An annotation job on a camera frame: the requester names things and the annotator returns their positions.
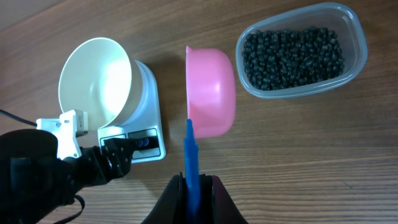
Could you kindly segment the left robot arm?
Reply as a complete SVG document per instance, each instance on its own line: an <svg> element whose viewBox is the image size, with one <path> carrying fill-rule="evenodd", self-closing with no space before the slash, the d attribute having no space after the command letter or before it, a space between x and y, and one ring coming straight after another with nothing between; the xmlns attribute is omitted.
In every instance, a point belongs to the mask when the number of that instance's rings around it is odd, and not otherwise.
<svg viewBox="0 0 398 224"><path fill-rule="evenodd" d="M105 185L131 170L135 141L111 138L78 158L57 158L50 132L20 129L1 135L1 223L37 223L70 205L86 187Z"/></svg>

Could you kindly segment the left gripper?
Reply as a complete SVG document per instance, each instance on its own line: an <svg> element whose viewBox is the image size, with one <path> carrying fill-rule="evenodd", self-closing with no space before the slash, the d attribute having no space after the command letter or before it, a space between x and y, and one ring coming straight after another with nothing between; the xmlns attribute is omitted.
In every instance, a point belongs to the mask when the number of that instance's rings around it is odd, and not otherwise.
<svg viewBox="0 0 398 224"><path fill-rule="evenodd" d="M81 147L80 157L62 159L55 169L55 185L67 190L81 190L105 185L127 175L133 152L137 150L135 140L111 138L104 141L104 146L103 154L98 146Z"/></svg>

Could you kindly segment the pink scoop blue handle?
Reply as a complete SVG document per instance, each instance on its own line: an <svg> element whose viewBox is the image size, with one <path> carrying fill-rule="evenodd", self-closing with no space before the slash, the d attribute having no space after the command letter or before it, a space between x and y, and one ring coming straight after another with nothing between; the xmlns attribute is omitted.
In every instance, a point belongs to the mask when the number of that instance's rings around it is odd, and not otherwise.
<svg viewBox="0 0 398 224"><path fill-rule="evenodd" d="M236 113L233 66L218 49L186 46L187 122L184 139L187 223L200 223L201 188L197 139L227 133Z"/></svg>

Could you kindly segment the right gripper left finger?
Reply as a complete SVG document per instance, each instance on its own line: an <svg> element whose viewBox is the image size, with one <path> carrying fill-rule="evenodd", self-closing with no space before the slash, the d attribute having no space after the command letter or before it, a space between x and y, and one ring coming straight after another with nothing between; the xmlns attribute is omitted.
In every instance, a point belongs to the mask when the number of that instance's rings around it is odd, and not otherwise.
<svg viewBox="0 0 398 224"><path fill-rule="evenodd" d="M180 173L171 178L142 224L184 224L186 210L186 183Z"/></svg>

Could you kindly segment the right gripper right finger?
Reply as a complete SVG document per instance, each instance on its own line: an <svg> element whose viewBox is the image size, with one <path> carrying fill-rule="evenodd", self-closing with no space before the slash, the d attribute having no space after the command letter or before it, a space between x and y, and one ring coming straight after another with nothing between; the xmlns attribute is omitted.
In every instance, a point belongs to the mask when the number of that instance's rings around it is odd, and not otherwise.
<svg viewBox="0 0 398 224"><path fill-rule="evenodd" d="M248 224L218 176L202 174L200 184L200 223Z"/></svg>

